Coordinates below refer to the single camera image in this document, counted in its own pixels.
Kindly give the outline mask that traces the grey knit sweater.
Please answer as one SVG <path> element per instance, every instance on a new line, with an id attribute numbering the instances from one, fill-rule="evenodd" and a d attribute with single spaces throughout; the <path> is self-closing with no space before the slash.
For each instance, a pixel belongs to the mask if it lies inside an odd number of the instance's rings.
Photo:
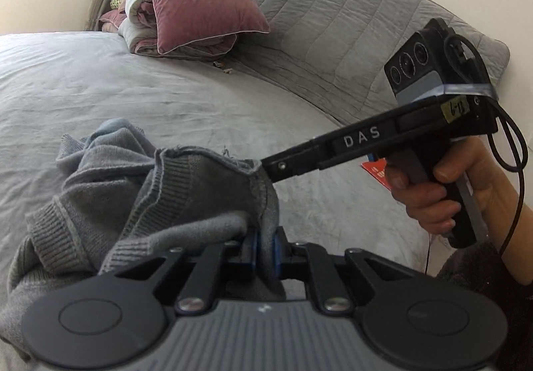
<path id="1" fill-rule="evenodd" d="M 242 298 L 282 300 L 274 274 L 279 204 L 256 160 L 184 146 L 158 149 L 124 119 L 61 140 L 61 192 L 28 214 L 7 278 L 1 339 L 24 361 L 21 322 L 40 297 L 173 247 L 196 250 L 259 232 L 259 277 Z"/>

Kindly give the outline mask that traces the red paper box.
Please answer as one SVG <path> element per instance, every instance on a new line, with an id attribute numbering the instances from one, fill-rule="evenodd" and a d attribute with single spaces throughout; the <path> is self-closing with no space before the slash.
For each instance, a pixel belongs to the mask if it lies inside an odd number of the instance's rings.
<path id="1" fill-rule="evenodd" d="M 378 161 L 362 162 L 361 167 L 368 172 L 376 181 L 378 181 L 387 190 L 391 190 L 391 186 L 386 177 L 387 162 L 385 159 Z"/>

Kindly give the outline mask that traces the grey quilted headboard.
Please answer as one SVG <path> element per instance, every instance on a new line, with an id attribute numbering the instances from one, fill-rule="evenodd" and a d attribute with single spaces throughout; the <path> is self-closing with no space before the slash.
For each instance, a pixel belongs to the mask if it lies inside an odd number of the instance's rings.
<path id="1" fill-rule="evenodd" d="M 243 34 L 232 64 L 284 88 L 343 124 L 396 105 L 383 67 L 434 17 L 470 40 L 498 84 L 510 50 L 431 0 L 254 0 L 268 34 Z"/>

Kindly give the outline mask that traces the small brown debris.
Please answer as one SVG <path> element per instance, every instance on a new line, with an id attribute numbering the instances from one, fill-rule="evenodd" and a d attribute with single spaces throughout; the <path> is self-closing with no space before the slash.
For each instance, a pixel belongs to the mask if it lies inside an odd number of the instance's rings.
<path id="1" fill-rule="evenodd" d="M 233 69 L 229 67 L 224 61 L 221 60 L 215 60 L 212 62 L 212 65 L 216 68 L 221 70 L 225 74 L 231 74 L 233 72 Z"/>

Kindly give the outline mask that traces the folded grey pink quilt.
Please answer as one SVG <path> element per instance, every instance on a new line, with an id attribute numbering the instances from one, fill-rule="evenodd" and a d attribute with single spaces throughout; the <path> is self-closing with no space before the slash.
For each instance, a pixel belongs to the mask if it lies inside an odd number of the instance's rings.
<path id="1" fill-rule="evenodd" d="M 217 60 L 231 51 L 237 33 L 208 34 L 189 31 L 180 24 L 159 21 L 153 0 L 125 0 L 126 18 L 118 35 L 129 51 L 152 58 Z"/>

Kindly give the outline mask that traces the grey bed sheet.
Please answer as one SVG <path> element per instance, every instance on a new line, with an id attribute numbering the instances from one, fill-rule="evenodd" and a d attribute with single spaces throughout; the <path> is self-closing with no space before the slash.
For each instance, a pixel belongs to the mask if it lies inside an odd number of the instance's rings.
<path id="1" fill-rule="evenodd" d="M 208 64 L 145 58 L 101 32 L 10 34 L 1 38 L 1 310 L 28 214 L 61 192 L 61 140 L 82 140 L 124 119 L 158 149 L 197 146 L 260 160 L 337 122 L 301 97 Z M 341 252 L 359 246 L 421 269 L 426 236 L 389 192 L 348 162 L 273 185 L 279 224 L 294 239 Z M 24 369 L 11 350 L 2 369 Z"/>

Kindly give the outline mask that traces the small pink pillow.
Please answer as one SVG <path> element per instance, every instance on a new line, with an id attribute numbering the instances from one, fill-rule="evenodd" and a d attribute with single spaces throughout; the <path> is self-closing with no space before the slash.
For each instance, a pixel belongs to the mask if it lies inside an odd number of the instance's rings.
<path id="1" fill-rule="evenodd" d="M 117 33 L 121 23 L 127 18 L 126 0 L 123 0 L 118 10 L 109 10 L 99 18 L 99 27 L 102 32 Z"/>

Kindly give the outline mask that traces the green patterned toy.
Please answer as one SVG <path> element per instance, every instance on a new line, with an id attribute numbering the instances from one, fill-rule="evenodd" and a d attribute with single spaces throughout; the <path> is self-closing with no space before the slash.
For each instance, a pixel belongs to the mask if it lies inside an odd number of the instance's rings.
<path id="1" fill-rule="evenodd" d="M 120 8 L 120 5 L 122 4 L 123 0 L 111 0 L 109 3 L 109 7 L 111 10 L 118 10 Z"/>

